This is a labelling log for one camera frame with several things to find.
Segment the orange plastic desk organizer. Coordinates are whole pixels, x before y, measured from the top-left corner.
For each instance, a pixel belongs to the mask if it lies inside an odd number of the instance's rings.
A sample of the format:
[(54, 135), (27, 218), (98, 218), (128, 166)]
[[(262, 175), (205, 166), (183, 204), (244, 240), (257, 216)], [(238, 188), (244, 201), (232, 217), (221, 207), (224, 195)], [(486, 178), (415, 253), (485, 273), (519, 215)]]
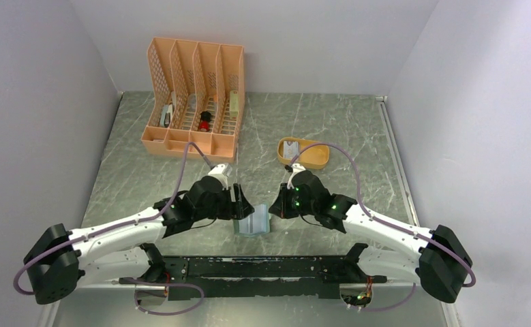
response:
[[(241, 45), (152, 39), (147, 58), (154, 107), (141, 141), (152, 155), (199, 157), (197, 144), (212, 160), (232, 163), (236, 157), (245, 107), (245, 49)], [(229, 93), (239, 92), (237, 120), (229, 117)], [(173, 103), (169, 128), (159, 126), (162, 107)], [(200, 113), (212, 114), (210, 131), (198, 130)]]

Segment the grey white utility knife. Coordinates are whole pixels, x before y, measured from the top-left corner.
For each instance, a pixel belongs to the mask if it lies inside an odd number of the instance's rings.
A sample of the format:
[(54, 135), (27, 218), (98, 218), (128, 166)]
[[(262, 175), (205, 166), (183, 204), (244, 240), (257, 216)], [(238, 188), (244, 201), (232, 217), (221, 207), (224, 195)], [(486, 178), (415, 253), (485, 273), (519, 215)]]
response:
[(159, 126), (164, 128), (169, 128), (172, 115), (174, 111), (173, 103), (166, 104), (162, 107)]

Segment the red black stamp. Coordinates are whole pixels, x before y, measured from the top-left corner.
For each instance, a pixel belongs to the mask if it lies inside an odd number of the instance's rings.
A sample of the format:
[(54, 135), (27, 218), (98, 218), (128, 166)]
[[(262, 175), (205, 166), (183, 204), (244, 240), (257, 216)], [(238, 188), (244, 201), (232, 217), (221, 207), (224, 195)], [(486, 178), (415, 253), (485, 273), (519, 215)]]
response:
[(200, 122), (199, 122), (198, 130), (201, 132), (210, 131), (211, 119), (212, 119), (212, 114), (209, 111), (202, 111), (200, 113)]

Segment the green leather card holder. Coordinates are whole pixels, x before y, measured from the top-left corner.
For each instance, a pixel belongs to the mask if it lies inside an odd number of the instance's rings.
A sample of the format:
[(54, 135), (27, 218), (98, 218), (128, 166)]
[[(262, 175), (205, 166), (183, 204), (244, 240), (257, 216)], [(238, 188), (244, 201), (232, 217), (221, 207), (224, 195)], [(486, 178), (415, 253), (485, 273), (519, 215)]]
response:
[(234, 221), (234, 233), (248, 238), (268, 234), (271, 228), (268, 209), (266, 204), (259, 204), (251, 215)]

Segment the yellow oval tray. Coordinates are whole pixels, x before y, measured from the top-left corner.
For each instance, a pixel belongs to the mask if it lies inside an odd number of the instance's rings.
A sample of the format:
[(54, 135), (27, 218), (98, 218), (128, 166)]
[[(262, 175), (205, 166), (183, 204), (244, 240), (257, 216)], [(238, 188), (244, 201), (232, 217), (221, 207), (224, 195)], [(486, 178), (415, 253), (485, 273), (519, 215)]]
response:
[[(283, 158), (282, 147), (283, 147), (283, 141), (285, 140), (298, 141), (300, 151), (302, 151), (305, 147), (311, 144), (317, 143), (317, 141), (306, 140), (306, 139), (301, 139), (301, 138), (294, 138), (294, 137), (282, 138), (278, 142), (277, 158), (283, 165), (289, 165), (290, 161), (293, 159), (292, 158), (291, 160), (289, 160), (289, 159)], [(323, 169), (327, 165), (329, 161), (329, 154), (330, 154), (330, 149), (327, 145), (314, 146), (310, 149), (307, 149), (303, 154), (301, 154), (300, 157), (297, 159), (297, 163), (301, 164), (307, 169), (320, 170), (320, 169)]]

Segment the pale green eraser box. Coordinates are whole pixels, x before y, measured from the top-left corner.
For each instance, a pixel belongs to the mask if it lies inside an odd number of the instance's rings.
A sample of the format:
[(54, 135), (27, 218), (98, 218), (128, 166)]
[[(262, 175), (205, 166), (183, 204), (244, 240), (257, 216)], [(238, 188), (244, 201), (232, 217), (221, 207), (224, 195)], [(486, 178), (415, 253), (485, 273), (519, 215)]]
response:
[(229, 96), (229, 117), (232, 120), (237, 120), (239, 115), (239, 92), (233, 90), (229, 93)]

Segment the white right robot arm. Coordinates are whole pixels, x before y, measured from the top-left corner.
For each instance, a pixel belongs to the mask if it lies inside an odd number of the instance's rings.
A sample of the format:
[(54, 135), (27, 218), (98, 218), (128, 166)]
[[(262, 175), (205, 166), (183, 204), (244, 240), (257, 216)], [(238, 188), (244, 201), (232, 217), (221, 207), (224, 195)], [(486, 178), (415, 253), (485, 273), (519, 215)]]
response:
[(282, 219), (311, 215), (324, 228), (380, 243), (382, 249), (368, 246), (345, 262), (344, 274), (353, 282), (368, 275), (408, 281), (439, 301), (454, 303), (472, 268), (452, 229), (439, 225), (430, 230), (362, 209), (354, 198), (330, 193), (307, 170), (280, 185), (269, 212)]

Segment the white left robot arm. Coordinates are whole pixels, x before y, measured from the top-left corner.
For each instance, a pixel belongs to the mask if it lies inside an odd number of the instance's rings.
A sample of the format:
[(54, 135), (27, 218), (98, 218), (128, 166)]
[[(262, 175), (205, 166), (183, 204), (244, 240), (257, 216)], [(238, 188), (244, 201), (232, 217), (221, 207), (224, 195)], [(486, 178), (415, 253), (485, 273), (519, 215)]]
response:
[(205, 176), (189, 190), (130, 217), (75, 230), (53, 225), (24, 258), (32, 287), (28, 293), (37, 304), (47, 305), (102, 281), (168, 281), (157, 241), (188, 231), (203, 219), (242, 220), (253, 212), (239, 184), (225, 187), (214, 176)]

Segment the grey credit card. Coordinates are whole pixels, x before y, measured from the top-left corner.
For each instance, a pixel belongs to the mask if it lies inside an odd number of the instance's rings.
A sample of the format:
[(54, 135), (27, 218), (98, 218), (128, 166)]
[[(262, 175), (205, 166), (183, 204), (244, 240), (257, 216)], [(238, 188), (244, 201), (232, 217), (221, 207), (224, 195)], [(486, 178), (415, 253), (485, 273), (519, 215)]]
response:
[(300, 151), (299, 142), (295, 140), (285, 140), (283, 141), (282, 150), (283, 158), (291, 160)]

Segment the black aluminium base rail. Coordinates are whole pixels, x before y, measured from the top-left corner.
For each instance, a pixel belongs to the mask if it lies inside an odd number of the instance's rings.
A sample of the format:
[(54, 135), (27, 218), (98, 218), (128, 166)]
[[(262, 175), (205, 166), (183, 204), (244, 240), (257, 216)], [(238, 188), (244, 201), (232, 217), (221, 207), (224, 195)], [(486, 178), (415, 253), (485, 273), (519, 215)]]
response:
[(156, 248), (112, 253), (82, 265), (74, 253), (44, 259), (28, 277), (40, 304), (52, 303), (76, 288), (105, 281), (170, 285), (169, 300), (199, 296), (231, 298), (314, 295), (368, 302), (370, 284), (385, 283), (393, 273), (372, 272), (373, 263), (394, 268), (394, 253), (378, 253), (357, 243), (345, 255), (321, 256), (163, 256)]

